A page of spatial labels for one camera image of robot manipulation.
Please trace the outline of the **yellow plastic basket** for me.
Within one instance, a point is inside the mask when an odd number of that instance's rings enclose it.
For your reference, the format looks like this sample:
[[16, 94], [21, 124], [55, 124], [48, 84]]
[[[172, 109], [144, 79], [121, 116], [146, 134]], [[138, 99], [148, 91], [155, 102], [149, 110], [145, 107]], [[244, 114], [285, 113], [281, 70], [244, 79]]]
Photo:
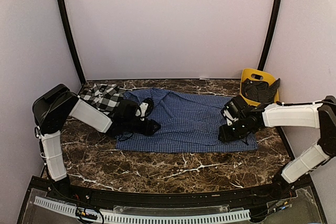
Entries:
[[257, 69], [246, 68], [241, 74], [240, 95], [253, 106], [279, 101], [280, 79]]

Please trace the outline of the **blue checked long sleeve shirt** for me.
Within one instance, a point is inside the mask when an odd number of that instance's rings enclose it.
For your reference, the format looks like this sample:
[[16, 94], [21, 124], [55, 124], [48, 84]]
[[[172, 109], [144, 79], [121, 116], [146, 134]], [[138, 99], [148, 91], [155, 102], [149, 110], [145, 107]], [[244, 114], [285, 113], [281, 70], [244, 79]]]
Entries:
[[219, 128], [226, 124], [221, 110], [230, 97], [158, 88], [128, 91], [124, 97], [138, 104], [151, 98], [154, 109], [148, 118], [158, 122], [161, 128], [152, 136], [134, 133], [125, 141], [118, 141], [117, 149], [149, 153], [232, 153], [258, 148], [253, 134], [226, 143], [219, 140]]

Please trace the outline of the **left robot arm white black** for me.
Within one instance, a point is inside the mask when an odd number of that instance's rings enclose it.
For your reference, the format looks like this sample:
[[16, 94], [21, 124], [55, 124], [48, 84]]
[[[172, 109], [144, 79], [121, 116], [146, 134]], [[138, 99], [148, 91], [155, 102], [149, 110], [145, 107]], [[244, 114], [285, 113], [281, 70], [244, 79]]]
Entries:
[[126, 92], [115, 84], [95, 84], [77, 95], [59, 84], [33, 103], [35, 135], [39, 139], [41, 157], [48, 175], [56, 182], [53, 191], [61, 200], [69, 201], [74, 197], [74, 189], [62, 181], [67, 178], [67, 171], [60, 139], [69, 117], [110, 137], [125, 133], [151, 136], [161, 128], [158, 122], [148, 118], [154, 109], [153, 100], [146, 98], [136, 103], [125, 98]]

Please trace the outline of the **black white plaid shirt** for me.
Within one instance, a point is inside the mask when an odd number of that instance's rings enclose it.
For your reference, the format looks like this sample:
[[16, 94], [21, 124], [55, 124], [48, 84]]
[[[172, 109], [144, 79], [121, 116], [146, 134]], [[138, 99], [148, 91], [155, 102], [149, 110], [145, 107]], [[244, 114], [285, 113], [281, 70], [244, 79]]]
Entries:
[[116, 84], [94, 84], [92, 88], [85, 88], [79, 95], [98, 111], [111, 115], [124, 98], [127, 89]]

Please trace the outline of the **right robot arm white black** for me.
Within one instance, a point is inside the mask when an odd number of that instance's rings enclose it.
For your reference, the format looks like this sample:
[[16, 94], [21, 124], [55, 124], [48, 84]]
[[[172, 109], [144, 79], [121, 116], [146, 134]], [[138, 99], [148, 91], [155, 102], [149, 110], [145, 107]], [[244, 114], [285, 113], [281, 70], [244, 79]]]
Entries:
[[258, 106], [249, 105], [239, 95], [224, 105], [221, 114], [226, 124], [220, 126], [218, 138], [223, 143], [242, 140], [266, 127], [319, 129], [317, 142], [284, 166], [274, 178], [275, 183], [268, 187], [268, 195], [273, 200], [287, 193], [288, 184], [335, 157], [335, 97], [332, 95], [310, 103], [276, 102]]

